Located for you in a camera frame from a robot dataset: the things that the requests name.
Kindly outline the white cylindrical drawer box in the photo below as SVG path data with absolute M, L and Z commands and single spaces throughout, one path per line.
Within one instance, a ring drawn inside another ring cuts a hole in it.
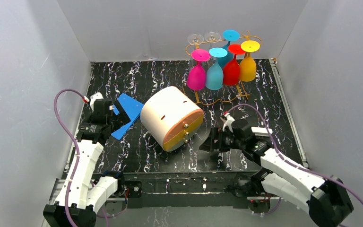
M 140 120 L 166 152 L 187 142 L 204 120 L 204 111 L 177 87 L 161 89 L 144 104 Z

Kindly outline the red wine glass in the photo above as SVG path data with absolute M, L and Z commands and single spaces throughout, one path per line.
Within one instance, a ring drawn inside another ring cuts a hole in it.
M 223 84 L 228 86 L 234 86 L 239 82 L 240 65 L 237 62 L 237 56 L 245 54 L 246 52 L 241 48 L 240 44 L 231 44 L 228 47 L 228 51 L 233 54 L 232 60 L 230 60 L 223 68 Z

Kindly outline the yellow wine glass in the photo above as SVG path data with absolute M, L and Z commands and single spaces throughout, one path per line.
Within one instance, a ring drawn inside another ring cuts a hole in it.
M 260 43 L 254 40 L 247 40 L 241 44 L 241 48 L 246 52 L 244 59 L 240 62 L 240 77 L 243 82 L 253 81 L 256 77 L 256 62 L 251 53 L 260 49 Z

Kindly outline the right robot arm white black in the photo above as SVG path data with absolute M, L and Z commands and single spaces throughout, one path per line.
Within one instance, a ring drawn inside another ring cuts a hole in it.
M 240 150 L 261 169 L 249 180 L 237 181 L 228 188 L 235 196 L 269 193 L 286 199 L 309 214 L 319 227 L 337 227 L 354 210 L 342 181 L 319 177 L 302 169 L 266 140 L 272 131 L 252 127 L 245 119 L 224 119 L 224 125 L 212 128 L 199 149 L 207 152 Z

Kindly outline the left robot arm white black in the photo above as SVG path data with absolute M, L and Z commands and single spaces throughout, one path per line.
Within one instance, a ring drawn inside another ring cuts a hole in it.
M 51 227 L 93 227 L 97 212 L 118 191 L 118 177 L 103 174 L 91 187 L 92 175 L 111 134 L 130 122 L 117 100 L 91 101 L 92 113 L 80 124 L 75 137 L 76 152 L 66 181 L 54 204 L 46 205 L 43 216 Z

